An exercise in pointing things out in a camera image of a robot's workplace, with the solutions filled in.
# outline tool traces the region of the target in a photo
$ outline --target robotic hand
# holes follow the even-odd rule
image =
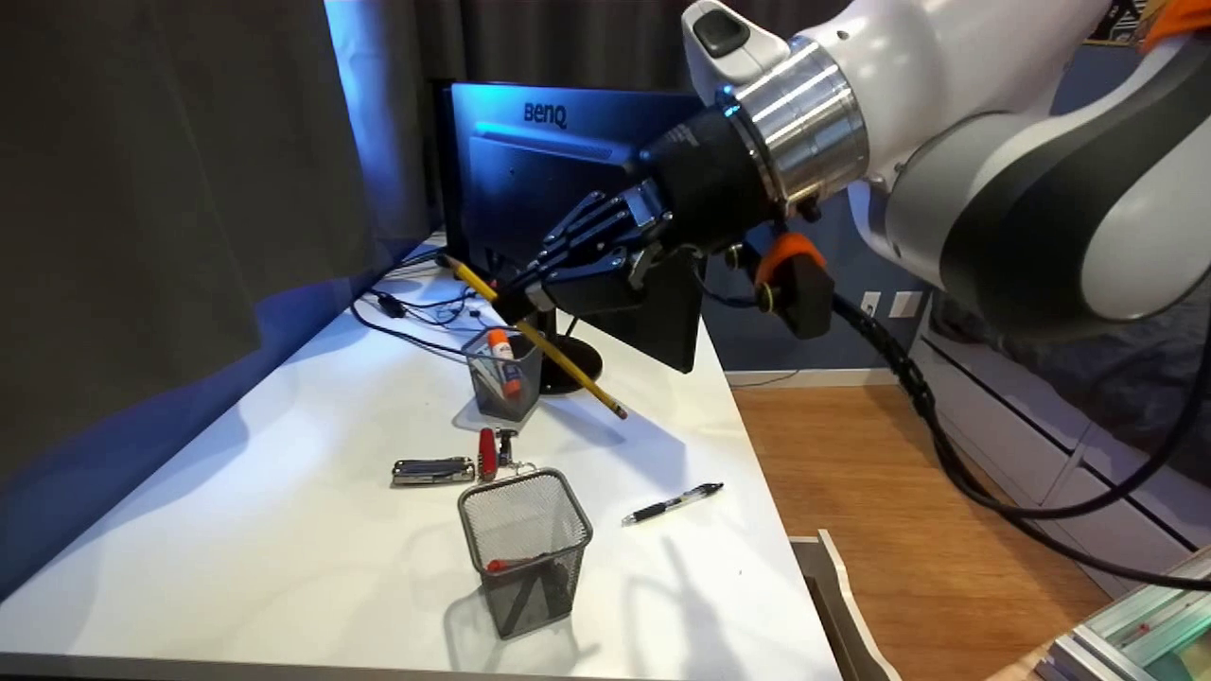
[[[644,295],[667,258],[847,189],[871,250],[1005,331],[1149,317],[1211,266],[1211,34],[1154,44],[1113,95],[1048,115],[1101,16],[1104,0],[852,0],[785,41],[698,0],[682,28],[711,108],[644,148],[628,189],[580,202],[504,313]]]

